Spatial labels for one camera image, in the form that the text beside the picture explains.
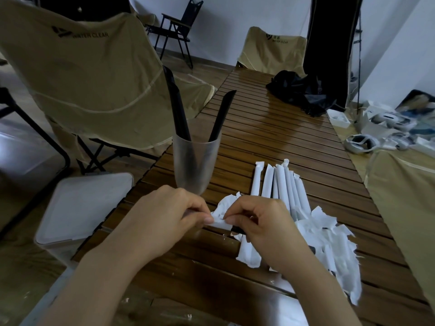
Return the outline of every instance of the black straw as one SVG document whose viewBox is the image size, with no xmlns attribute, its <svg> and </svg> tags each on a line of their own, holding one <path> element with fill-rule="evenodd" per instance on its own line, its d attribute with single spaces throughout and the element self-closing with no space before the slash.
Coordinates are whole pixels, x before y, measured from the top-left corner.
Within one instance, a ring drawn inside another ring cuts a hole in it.
<svg viewBox="0 0 435 326">
<path fill-rule="evenodd" d="M 224 98 L 222 98 L 219 112 L 217 113 L 215 125 L 211 130 L 210 138 L 208 140 L 209 142 L 213 142 L 218 139 L 220 130 L 224 125 L 225 117 L 227 116 L 228 110 L 230 109 L 231 103 L 233 102 L 233 98 L 236 92 L 237 90 L 231 90 L 230 92 L 225 94 Z"/>
<path fill-rule="evenodd" d="M 186 120 L 186 114 L 184 113 L 183 101 L 181 100 L 180 90 L 175 84 L 175 79 L 172 71 L 166 66 L 163 66 L 163 71 L 166 78 L 167 88 L 169 90 L 169 96 L 171 98 L 175 133 L 186 141 L 191 141 L 188 122 Z"/>
</svg>

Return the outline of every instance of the wooden armrest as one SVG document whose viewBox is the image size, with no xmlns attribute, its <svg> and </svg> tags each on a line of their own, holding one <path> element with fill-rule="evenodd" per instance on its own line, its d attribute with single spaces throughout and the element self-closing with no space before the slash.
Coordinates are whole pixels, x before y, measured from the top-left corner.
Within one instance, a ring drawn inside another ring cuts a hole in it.
<svg viewBox="0 0 435 326">
<path fill-rule="evenodd" d="M 174 18 L 174 17 L 172 17 L 172 16 L 165 15 L 164 13 L 162 13 L 162 15 L 163 15 L 163 18 L 164 18 L 164 19 L 165 19 L 165 18 L 169 19 L 173 24 L 181 25 L 181 26 L 184 26 L 184 27 L 188 27 L 188 28 L 190 28 L 190 29 L 192 28 L 192 27 L 189 26 L 189 25 L 183 24 L 179 19 L 176 19 L 176 18 Z"/>
</svg>

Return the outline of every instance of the baseboard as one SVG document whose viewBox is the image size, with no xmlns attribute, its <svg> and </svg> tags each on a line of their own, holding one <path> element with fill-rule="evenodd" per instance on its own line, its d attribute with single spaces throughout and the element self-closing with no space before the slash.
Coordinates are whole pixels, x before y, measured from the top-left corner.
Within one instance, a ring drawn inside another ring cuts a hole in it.
<svg viewBox="0 0 435 326">
<path fill-rule="evenodd" d="M 158 47 L 157 48 L 157 54 L 160 55 L 161 52 L 162 52 L 162 49 Z M 173 57 L 177 57 L 177 58 L 179 58 L 181 60 L 183 59 L 183 55 L 181 53 L 179 53 L 178 51 L 172 51 L 172 50 L 166 49 L 164 51 L 164 54 L 165 55 L 170 55 L 170 56 L 173 56 Z M 198 63 L 203 64 L 203 65 L 214 66 L 214 67 L 218 67 L 220 69 L 227 70 L 227 71 L 234 70 L 234 66 L 232 66 L 232 65 L 215 62 L 213 60 L 206 60 L 205 58 L 200 58 L 200 57 L 196 57 L 196 56 L 192 56 L 192 61 L 193 61 L 193 65 L 194 66 L 195 66 L 195 63 L 198 62 Z"/>
</svg>

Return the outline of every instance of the wooden slatted table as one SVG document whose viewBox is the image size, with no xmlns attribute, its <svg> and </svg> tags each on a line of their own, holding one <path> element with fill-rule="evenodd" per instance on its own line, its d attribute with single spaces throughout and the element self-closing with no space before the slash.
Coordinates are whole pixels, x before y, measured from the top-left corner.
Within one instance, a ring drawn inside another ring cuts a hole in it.
<svg viewBox="0 0 435 326">
<path fill-rule="evenodd" d="M 320 206 L 355 234 L 363 293 L 354 307 L 366 325 L 434 325 L 435 318 L 326 116 L 312 118 L 270 95 L 271 76 L 236 69 L 198 115 L 217 115 L 224 94 L 237 94 L 222 129 L 210 185 L 211 210 L 228 194 L 249 194 L 256 161 L 290 159 L 312 208 Z M 172 147 L 79 249 L 75 260 L 101 243 L 137 200 L 168 184 L 176 187 Z M 146 290 L 240 325 L 289 325 L 303 319 L 288 282 L 266 265 L 238 262 L 240 243 L 225 230 L 193 229 L 170 252 L 145 266 L 134 282 Z"/>
</svg>

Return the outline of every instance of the person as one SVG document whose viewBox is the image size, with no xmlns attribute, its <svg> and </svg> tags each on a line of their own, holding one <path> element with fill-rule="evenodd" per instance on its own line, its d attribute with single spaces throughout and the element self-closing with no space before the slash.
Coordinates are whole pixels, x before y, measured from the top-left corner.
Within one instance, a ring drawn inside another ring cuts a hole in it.
<svg viewBox="0 0 435 326">
<path fill-rule="evenodd" d="M 187 209 L 193 212 L 186 215 Z M 224 219 L 242 228 L 266 263 L 290 282 L 310 326 L 361 326 L 340 285 L 311 252 L 283 202 L 242 196 Z M 213 221 L 204 199 L 184 189 L 162 186 L 141 197 L 106 240 L 82 258 L 38 325 L 109 325 L 136 273 L 189 229 Z"/>
</svg>

